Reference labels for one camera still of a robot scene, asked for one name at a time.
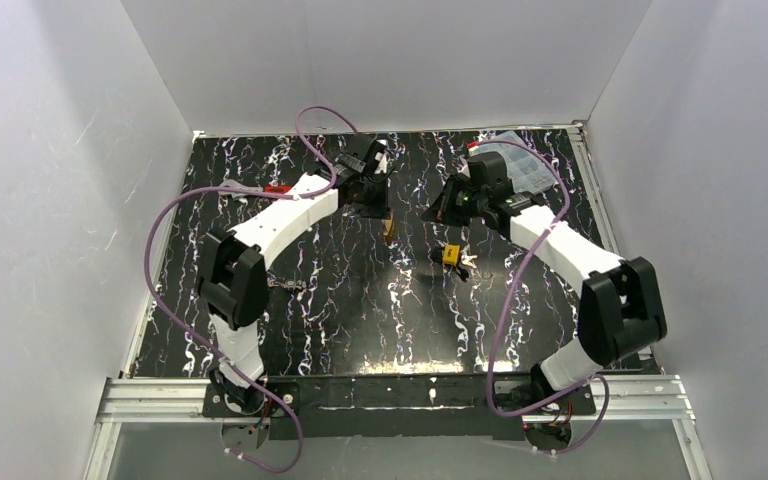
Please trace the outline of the yellow padlock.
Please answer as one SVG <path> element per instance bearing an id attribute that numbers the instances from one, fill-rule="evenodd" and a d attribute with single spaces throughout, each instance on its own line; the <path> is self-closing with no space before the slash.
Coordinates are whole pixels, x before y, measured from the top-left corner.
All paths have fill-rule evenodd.
<path id="1" fill-rule="evenodd" d="M 462 261 L 459 244 L 447 243 L 436 246 L 431 250 L 429 258 L 432 262 L 455 273 L 462 282 L 466 282 L 470 278 L 470 272 Z"/>

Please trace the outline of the large brass padlock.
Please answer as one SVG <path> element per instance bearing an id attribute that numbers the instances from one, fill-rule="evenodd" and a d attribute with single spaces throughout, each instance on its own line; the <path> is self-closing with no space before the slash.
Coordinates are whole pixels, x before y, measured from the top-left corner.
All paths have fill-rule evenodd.
<path id="1" fill-rule="evenodd" d="M 384 241 L 390 245 L 395 238 L 395 219 L 394 212 L 389 211 L 387 217 L 383 220 Z"/>

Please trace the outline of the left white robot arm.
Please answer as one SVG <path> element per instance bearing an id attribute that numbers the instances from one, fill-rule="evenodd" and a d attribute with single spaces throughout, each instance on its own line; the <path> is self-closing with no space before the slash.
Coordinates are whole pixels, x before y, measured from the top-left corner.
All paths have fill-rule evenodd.
<path id="1" fill-rule="evenodd" d="M 384 141 L 352 134 L 331 167 L 303 174 L 285 198 L 251 219 L 205 236 L 197 293 L 223 355 L 214 379 L 244 394 L 264 373 L 257 322 L 269 303 L 267 272 L 317 222 L 351 205 L 361 218 L 386 219 L 389 155 Z"/>

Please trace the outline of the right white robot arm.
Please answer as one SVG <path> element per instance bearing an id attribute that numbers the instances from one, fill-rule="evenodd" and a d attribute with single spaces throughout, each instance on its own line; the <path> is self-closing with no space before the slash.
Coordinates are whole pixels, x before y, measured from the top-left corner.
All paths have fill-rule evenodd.
<path id="1" fill-rule="evenodd" d="M 522 187 L 522 174 L 498 152 L 471 155 L 450 175 L 423 212 L 426 222 L 467 227 L 480 219 L 512 244 L 524 247 L 579 298 L 576 336 L 535 364 L 525 386 L 533 404 L 592 377 L 602 368 L 667 335 L 655 268 L 648 260 L 623 259 L 571 229 L 537 194 Z"/>

